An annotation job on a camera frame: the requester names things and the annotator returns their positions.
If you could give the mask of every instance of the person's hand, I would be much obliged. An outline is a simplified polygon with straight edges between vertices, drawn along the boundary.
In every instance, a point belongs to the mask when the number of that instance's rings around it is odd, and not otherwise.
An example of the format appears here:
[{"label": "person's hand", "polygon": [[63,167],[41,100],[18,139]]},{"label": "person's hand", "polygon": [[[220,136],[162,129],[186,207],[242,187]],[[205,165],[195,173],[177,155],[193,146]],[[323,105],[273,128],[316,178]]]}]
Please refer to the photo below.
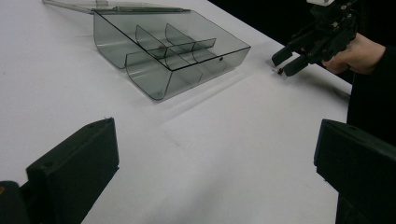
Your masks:
[{"label": "person's hand", "polygon": [[370,75],[382,58],[385,47],[367,37],[356,34],[344,51],[338,52],[327,62],[322,62],[327,70],[340,74],[351,70],[358,74]]}]

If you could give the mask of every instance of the clear plastic box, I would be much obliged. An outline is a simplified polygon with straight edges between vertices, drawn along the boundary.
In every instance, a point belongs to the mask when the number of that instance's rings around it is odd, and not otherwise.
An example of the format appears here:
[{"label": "clear plastic box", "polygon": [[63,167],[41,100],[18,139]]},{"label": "clear plastic box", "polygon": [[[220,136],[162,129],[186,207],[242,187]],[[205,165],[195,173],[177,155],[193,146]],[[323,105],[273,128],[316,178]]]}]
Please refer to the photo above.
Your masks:
[{"label": "clear plastic box", "polygon": [[90,11],[95,45],[156,101],[229,72],[250,50],[248,44],[193,10],[114,8]]}]

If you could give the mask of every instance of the white tabletop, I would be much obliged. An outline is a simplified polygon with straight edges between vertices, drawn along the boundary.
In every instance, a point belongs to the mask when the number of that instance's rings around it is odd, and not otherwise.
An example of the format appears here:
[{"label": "white tabletop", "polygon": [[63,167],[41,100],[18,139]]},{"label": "white tabletop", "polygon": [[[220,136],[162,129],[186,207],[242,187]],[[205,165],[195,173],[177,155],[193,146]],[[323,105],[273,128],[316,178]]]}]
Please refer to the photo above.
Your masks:
[{"label": "white tabletop", "polygon": [[350,84],[317,65],[275,74],[282,46],[207,1],[146,2],[193,9],[251,50],[156,103],[98,52],[92,15],[2,0],[0,180],[24,184],[33,161],[112,117],[120,169],[84,224],[333,224],[338,194],[313,160],[322,119],[346,120]]}]

